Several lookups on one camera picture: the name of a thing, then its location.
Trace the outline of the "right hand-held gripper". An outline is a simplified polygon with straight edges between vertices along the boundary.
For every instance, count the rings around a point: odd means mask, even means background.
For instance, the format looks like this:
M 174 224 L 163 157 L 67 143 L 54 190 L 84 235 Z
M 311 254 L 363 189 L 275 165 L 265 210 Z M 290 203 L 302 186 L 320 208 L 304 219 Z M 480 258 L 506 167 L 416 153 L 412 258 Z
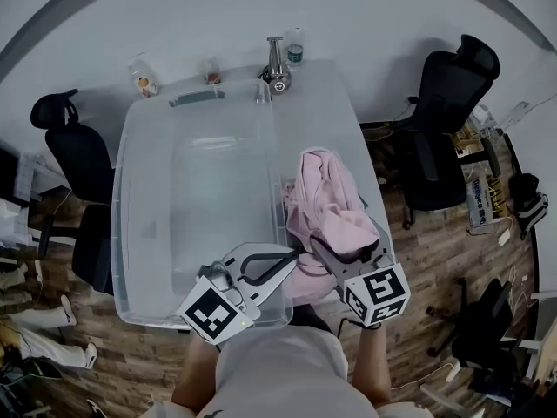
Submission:
M 378 325 L 404 311 L 410 287 L 400 263 L 393 260 L 390 233 L 371 218 L 379 239 L 366 262 L 355 252 L 336 253 L 319 236 L 309 239 L 312 253 L 336 279 L 335 290 L 365 327 Z

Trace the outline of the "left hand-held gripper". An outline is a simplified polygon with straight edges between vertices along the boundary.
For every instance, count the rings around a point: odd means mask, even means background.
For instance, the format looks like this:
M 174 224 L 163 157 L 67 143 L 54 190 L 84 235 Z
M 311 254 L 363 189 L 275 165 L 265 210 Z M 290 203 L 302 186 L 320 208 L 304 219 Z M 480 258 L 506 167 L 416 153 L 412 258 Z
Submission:
M 280 287 L 298 258 L 288 246 L 246 242 L 222 261 L 201 266 L 195 286 L 177 310 L 180 319 L 212 345 L 254 325 L 260 318 L 257 306 Z M 237 286 L 232 273 L 240 273 Z

